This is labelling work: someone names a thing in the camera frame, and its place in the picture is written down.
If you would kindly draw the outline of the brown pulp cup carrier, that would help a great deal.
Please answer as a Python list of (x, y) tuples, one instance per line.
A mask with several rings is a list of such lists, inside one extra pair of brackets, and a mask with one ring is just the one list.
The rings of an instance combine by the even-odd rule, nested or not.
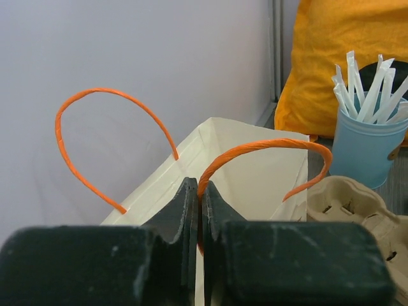
[(396, 300), (407, 305), (406, 216), (390, 212), (384, 200), (363, 184), (330, 176), (307, 191), (307, 220), (353, 222), (371, 232), (396, 284)]

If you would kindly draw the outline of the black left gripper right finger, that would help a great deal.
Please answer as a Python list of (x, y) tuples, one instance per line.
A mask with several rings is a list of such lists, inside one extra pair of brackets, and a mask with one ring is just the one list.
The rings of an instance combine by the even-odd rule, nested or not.
[(374, 237), (350, 222), (248, 221), (209, 183), (201, 199), (205, 305), (391, 305)]

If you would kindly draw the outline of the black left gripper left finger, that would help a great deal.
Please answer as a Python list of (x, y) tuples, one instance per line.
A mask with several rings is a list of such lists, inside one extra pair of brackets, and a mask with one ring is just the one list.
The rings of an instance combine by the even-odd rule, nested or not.
[(1, 247), (2, 305), (193, 305), (197, 181), (139, 226), (20, 229)]

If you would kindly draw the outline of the cream paper bag orange handles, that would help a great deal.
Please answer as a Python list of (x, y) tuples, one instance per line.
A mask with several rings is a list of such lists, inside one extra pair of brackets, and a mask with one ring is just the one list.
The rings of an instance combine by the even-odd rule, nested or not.
[(235, 120), (210, 118), (123, 202), (107, 196), (112, 211), (100, 226), (139, 226), (161, 210), (186, 178), (197, 181), (196, 277), (193, 305), (204, 303), (201, 199), (209, 183), (248, 221), (297, 222), (306, 217), (307, 189), (322, 180), (332, 153), (306, 135)]

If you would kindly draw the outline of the light blue straw cup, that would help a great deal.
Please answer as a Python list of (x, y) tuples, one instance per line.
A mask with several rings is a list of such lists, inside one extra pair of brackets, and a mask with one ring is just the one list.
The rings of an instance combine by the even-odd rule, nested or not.
[(383, 185), (407, 132), (407, 120), (369, 124), (339, 108), (331, 149), (330, 175), (345, 176), (375, 189)]

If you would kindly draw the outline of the orange cartoon print cloth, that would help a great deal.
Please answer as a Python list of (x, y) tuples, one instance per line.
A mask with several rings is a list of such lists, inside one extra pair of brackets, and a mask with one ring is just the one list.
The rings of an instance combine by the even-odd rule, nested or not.
[(407, 1), (300, 1), (293, 30), (291, 71), (275, 112), (275, 128), (334, 136), (339, 104), (332, 76), (347, 73), (354, 51), (367, 91), (378, 56), (393, 59), (393, 90), (407, 77)]

